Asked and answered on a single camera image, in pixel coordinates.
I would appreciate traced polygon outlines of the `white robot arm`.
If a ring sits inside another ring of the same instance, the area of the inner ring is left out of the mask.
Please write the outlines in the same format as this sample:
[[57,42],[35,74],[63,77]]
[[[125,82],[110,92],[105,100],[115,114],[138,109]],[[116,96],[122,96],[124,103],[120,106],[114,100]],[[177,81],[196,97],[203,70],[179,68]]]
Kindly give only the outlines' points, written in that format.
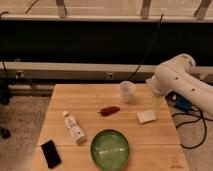
[[213,86],[190,74],[195,66],[195,60],[190,55],[179,54],[159,64],[146,83],[155,97],[166,96],[174,91],[213,115]]

